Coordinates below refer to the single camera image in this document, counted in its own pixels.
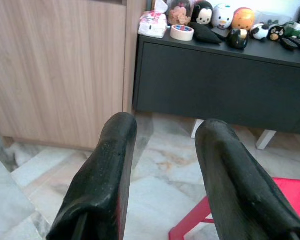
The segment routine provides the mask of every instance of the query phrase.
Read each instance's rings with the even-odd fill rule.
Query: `red stool leg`
[[[211,214],[208,197],[199,202],[181,222],[169,232],[169,240],[185,240],[185,235],[199,223],[214,223],[212,219],[206,219]]]

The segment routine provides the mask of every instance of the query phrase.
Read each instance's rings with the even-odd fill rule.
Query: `black and white plush toy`
[[[208,1],[197,1],[193,8],[192,23],[208,25],[211,22],[213,7]]]
[[[269,25],[264,23],[258,23],[254,25],[250,30],[250,35],[253,39],[264,42],[269,34]]]
[[[271,41],[278,41],[285,35],[285,28],[283,26],[274,25],[269,29],[268,39]]]

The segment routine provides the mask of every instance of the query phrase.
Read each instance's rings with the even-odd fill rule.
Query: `orange plush toy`
[[[232,21],[233,29],[245,29],[249,31],[255,21],[255,13],[250,8],[241,7],[234,12]]]

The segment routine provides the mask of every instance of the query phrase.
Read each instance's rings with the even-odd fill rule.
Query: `green object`
[[[297,37],[300,39],[300,24],[297,22],[289,22],[285,26],[285,36],[286,37]]]

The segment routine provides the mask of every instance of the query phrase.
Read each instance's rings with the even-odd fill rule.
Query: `small figurine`
[[[234,28],[227,38],[227,43],[234,49],[245,49],[248,45],[248,31],[245,29]]]
[[[234,12],[232,21],[233,29],[245,29],[249,31],[255,21],[255,13],[250,8],[241,7]]]
[[[285,28],[283,26],[274,25],[270,28],[268,39],[271,41],[278,41],[285,35]]]
[[[212,20],[213,7],[208,1],[197,1],[193,8],[192,23],[208,25]]]
[[[225,39],[229,30],[232,20],[234,18],[234,11],[230,5],[219,4],[213,9],[212,25],[214,28],[212,31],[217,34],[220,38]]]
[[[191,21],[189,0],[174,0],[171,4],[168,22],[171,25],[187,25]]]
[[[260,40],[265,42],[267,36],[269,34],[269,25],[262,23],[258,23],[254,25],[250,30],[250,35],[253,39]]]

